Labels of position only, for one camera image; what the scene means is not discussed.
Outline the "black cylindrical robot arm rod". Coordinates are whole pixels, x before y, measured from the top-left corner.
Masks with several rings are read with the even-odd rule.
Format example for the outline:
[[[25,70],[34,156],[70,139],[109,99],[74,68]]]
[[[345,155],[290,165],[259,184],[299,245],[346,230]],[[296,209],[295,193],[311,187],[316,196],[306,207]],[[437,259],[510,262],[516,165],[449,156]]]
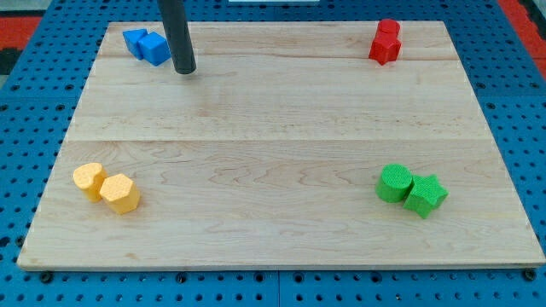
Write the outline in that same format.
[[[157,4],[175,71],[191,74],[196,62],[183,0],[158,0]]]

